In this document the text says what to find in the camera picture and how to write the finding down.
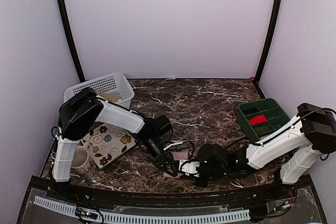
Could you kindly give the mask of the pink white underwear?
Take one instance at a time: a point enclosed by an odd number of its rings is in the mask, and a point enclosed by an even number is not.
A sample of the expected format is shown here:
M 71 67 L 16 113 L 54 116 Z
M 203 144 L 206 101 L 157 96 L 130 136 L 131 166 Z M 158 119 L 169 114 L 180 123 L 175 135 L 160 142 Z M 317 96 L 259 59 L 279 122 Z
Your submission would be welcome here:
M 163 173 L 164 178 L 180 178 L 183 174 L 179 172 L 180 160 L 186 161 L 188 159 L 190 147 L 187 144 L 174 145 L 167 149 L 173 155 L 174 160 L 176 161 L 175 168 L 178 170 L 177 176 L 173 177 L 167 173 Z

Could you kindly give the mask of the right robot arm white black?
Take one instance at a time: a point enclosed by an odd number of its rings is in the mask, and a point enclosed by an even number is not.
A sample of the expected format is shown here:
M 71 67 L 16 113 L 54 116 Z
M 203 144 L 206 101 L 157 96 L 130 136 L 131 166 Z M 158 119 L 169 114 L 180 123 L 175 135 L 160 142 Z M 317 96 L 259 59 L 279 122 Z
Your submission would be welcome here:
M 295 151 L 293 157 L 275 172 L 275 183 L 268 188 L 273 200 L 280 199 L 323 155 L 335 152 L 335 110 L 309 103 L 266 138 L 229 153 L 218 144 L 205 144 L 197 152 L 194 183 L 207 187 L 217 177 L 242 179 L 256 173 L 271 161 Z

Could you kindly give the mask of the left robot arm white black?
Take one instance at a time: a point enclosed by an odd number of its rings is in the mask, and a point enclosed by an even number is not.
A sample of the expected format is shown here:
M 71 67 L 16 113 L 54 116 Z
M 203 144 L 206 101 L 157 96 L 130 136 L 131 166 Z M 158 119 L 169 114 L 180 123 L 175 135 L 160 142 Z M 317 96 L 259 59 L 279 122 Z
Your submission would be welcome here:
M 177 176 L 177 170 L 172 166 L 173 155 L 165 149 L 160 139 L 162 135 L 172 131 L 171 122 L 165 115 L 154 119 L 146 117 L 104 99 L 92 88 L 85 88 L 59 109 L 58 133 L 55 136 L 58 144 L 50 181 L 52 190 L 61 200 L 69 201 L 74 197 L 75 192 L 69 181 L 75 150 L 96 122 L 128 131 L 136 142 L 144 145 L 156 168 L 172 177 Z

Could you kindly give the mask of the olive green cloth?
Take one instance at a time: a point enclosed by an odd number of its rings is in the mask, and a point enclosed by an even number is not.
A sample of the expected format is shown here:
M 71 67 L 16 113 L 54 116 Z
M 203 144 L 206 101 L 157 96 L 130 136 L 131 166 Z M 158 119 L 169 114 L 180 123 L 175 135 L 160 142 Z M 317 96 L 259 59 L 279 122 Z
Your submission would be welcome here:
M 103 93 L 101 91 L 95 90 L 95 94 L 99 99 L 103 99 L 110 103 L 118 103 L 121 99 L 113 94 Z

